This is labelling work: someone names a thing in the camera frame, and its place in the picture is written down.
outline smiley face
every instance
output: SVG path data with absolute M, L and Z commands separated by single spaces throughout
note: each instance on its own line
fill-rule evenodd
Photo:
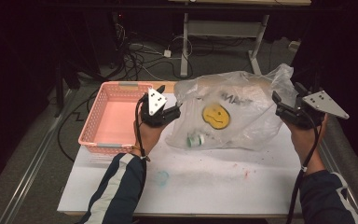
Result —
M 230 122 L 228 111 L 220 104 L 206 105 L 202 110 L 202 118 L 215 129 L 225 129 Z

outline pink basket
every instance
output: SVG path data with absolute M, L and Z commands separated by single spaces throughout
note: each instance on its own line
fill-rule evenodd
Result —
M 79 136 L 79 144 L 92 153 L 130 152 L 135 143 L 135 107 L 149 88 L 153 88 L 150 83 L 104 82 Z

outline striped sleeve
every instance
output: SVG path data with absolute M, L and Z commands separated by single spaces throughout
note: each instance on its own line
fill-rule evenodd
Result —
M 300 201 L 305 223 L 358 224 L 358 215 L 346 201 L 348 184 L 341 175 L 320 171 L 304 177 Z
M 132 223 L 144 169 L 139 157 L 116 155 L 79 223 Z

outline transparent plastic bag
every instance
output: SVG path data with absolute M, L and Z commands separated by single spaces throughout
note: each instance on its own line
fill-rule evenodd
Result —
M 177 82 L 182 114 L 166 142 L 179 148 L 261 149 L 282 126 L 272 92 L 289 105 L 296 99 L 292 74 L 292 67 L 281 64 L 265 76 L 240 71 Z

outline white desk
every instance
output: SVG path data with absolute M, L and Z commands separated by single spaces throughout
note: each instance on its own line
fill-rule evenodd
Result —
M 172 94 L 167 108 L 172 106 Z M 184 150 L 169 147 L 163 132 L 150 154 L 139 216 L 284 217 L 299 171 L 299 160 L 282 126 L 262 151 L 246 149 Z M 87 210 L 112 160 L 80 147 L 58 211 L 81 215 Z M 300 213 L 297 202 L 296 214 Z
M 169 0 L 173 2 L 189 3 L 189 0 Z M 309 6 L 310 0 L 196 0 L 197 3 L 217 3 L 217 4 L 242 4 L 242 5 L 268 5 L 268 6 Z M 233 36 L 233 37 L 255 37 L 255 46 L 249 50 L 249 60 L 255 74 L 262 75 L 260 66 L 257 62 L 257 53 L 263 40 L 264 32 L 267 28 L 269 15 L 264 15 L 261 22 L 242 22 L 242 21 L 192 21 L 185 13 L 183 31 L 183 53 L 181 61 L 181 77 L 187 77 L 188 49 L 187 39 L 189 35 L 212 35 L 212 36 Z

